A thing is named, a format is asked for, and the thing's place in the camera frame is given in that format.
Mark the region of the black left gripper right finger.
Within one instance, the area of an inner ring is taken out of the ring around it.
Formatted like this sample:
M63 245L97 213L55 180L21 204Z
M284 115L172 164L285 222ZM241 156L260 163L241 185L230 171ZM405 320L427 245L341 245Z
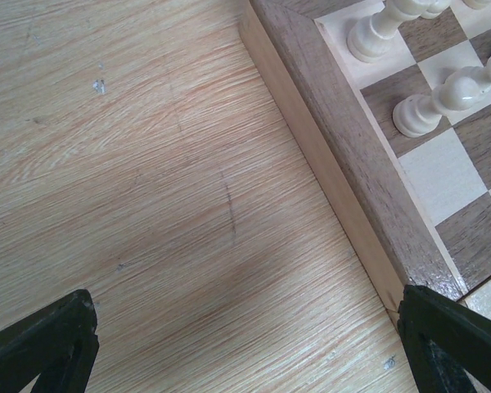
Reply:
M425 286L407 285L397 328L420 392L491 391L491 320Z

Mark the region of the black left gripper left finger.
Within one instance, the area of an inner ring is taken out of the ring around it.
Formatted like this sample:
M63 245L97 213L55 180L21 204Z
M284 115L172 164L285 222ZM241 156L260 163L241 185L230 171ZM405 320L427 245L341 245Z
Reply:
M97 314L79 289L0 331L0 392L84 392L99 350Z

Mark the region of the wooden chess board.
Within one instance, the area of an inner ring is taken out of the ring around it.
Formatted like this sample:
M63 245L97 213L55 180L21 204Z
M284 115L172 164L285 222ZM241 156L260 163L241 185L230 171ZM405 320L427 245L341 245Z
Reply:
M439 1L366 63L349 31L386 1L248 1L241 38L391 319L408 284L491 319L491 89L419 138L393 109L486 67L491 1Z

